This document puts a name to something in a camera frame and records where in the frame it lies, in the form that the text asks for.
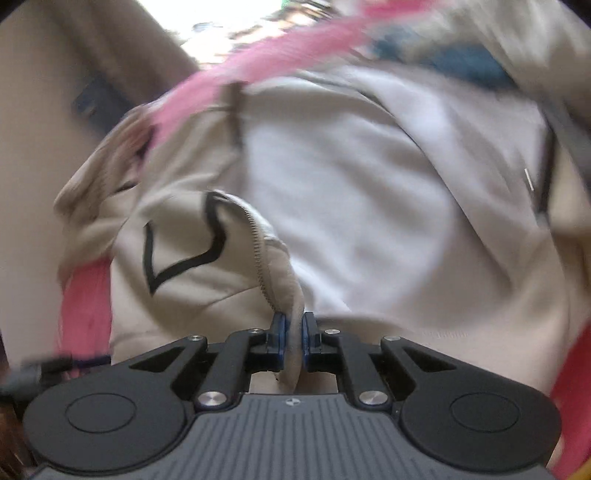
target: metal screw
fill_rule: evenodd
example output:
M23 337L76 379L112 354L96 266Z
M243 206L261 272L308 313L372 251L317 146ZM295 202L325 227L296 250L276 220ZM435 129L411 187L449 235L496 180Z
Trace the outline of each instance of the metal screw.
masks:
M197 400L204 407L219 407L228 399L222 392L210 391L204 392L198 396Z
M379 390L368 390L359 395L359 401L364 405L383 405L388 401L388 396Z

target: wall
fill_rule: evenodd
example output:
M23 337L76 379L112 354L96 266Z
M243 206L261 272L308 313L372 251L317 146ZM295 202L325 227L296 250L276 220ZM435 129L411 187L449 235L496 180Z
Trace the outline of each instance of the wall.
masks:
M11 364L55 347L53 199L98 143L70 106L89 72L41 1L0 24L0 331Z

